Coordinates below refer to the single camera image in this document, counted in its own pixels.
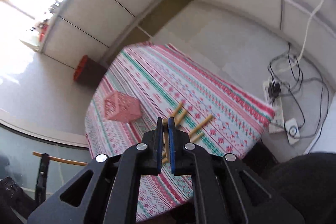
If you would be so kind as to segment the wooden chopstick on cloth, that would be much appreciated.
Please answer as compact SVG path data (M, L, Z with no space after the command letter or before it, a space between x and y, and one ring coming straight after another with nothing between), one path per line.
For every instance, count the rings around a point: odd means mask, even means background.
M177 107L174 109L174 111L170 114L171 117L174 117L178 114L179 110L182 108L183 102L179 102Z
M181 121L183 121L184 117L187 115L187 110L183 109L183 111L175 118L175 125L178 126Z
M197 124L190 132L189 136L195 134L198 130L200 130L203 126L205 126L210 120L212 120L213 115L210 114L207 118L205 118L201 123Z
M195 136L190 140L190 142L191 142L191 143L195 143L195 142L198 141L203 135L204 135L203 132L200 133L200 134L198 134L198 135L195 135Z

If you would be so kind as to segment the pink perforated utensil basket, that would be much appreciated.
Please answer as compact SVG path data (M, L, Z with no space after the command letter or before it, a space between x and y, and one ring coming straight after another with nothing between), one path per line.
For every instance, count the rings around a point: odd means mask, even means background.
M107 120L125 123L142 116L139 100L118 91L114 91L105 97L104 114Z

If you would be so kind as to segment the white round device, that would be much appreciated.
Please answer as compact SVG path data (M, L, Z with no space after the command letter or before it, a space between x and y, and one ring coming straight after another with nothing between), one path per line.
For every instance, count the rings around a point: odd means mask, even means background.
M295 143L299 142L301 136L296 119L291 118L290 120L287 120L284 126L289 144L294 145Z

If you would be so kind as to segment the white power strip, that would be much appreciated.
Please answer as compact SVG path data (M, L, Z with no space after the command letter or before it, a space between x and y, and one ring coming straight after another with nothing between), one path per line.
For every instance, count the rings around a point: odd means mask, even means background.
M264 92L265 101L270 104L274 109L274 118L271 121L268 131L270 134L276 134L278 132L284 131L284 114L282 109L282 100L280 97L270 98L268 94L268 88L270 86L269 81L264 81L262 84L262 89Z

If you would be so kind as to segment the dark bin with red rim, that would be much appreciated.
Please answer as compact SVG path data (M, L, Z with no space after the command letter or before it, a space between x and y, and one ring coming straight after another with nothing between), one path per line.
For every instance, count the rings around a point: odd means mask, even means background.
M107 68L84 55L73 74L73 80L90 88L97 88L104 77Z

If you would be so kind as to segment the patterned red green tablecloth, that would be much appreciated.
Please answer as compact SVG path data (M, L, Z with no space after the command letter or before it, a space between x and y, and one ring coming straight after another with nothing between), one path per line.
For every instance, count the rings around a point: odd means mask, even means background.
M137 98L141 118L129 123L107 120L104 99L114 91ZM184 132L213 115L191 137L203 132L194 144L211 156L231 153L244 158L274 118L270 104L214 75L171 44L135 44L117 55L87 108L85 134L91 155L124 153L156 129L159 117L170 117L179 102L183 106L177 115L187 110L178 127Z

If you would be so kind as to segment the brown floor mat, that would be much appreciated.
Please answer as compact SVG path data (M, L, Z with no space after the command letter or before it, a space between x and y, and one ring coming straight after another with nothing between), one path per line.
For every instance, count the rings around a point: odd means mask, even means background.
M162 0L140 21L138 26L150 36L154 36L192 1L193 0Z

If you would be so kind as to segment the black power adapter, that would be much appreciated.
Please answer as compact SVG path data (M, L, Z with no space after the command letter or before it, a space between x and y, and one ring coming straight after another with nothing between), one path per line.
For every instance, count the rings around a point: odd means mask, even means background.
M268 87L268 96L269 98L277 98L281 93L281 87L279 83L270 83Z

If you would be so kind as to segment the wooden chopstick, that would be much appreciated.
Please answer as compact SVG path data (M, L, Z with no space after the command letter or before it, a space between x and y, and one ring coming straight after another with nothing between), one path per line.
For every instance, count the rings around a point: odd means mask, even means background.
M76 166L86 166L88 164L87 162L62 159L62 158L59 158L59 157L50 156L46 153L43 154L43 153L39 153L39 152L36 152L36 151L33 151L33 155L37 156L37 157L42 157L43 155L46 155L46 156L48 156L48 158L51 161L55 161L55 162L59 162L59 163L63 163L63 164L70 164L70 165L76 165Z
M182 108L183 102L179 102L177 107L174 109L174 111L170 114L171 117L174 117L178 114L179 110Z
M189 136L195 134L198 130L200 130L203 126L205 126L210 120L212 120L213 115L210 114L207 118L205 118L201 123L197 124L190 132Z
M162 164L169 162L169 132L168 132L168 122L167 119L163 119L163 153L162 153Z
M183 109L183 111L175 118L175 125L178 126L181 121L183 121L184 117L187 115L187 110Z
M198 134L198 135L195 135L195 136L190 140L190 142L191 142L191 143L195 143L195 142L198 141L203 135L204 135L203 132L200 133L200 134Z

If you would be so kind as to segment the red item on counter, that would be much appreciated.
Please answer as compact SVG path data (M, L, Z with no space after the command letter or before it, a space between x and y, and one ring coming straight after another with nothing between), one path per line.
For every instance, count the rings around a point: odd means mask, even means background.
M45 37L45 34L47 32L49 25L48 24L42 24L40 26L40 31L39 31L39 42L41 43Z

